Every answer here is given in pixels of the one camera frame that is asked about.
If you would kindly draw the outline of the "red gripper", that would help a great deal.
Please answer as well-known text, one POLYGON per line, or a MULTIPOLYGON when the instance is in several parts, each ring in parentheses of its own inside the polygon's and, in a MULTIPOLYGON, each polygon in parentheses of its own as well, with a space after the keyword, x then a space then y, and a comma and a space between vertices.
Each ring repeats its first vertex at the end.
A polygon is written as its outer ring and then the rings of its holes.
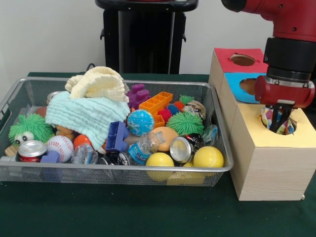
POLYGON ((316 88, 312 81, 289 82, 259 76, 255 82, 255 100, 273 106, 270 131, 277 132, 288 121, 294 108, 306 108, 314 99, 316 88))

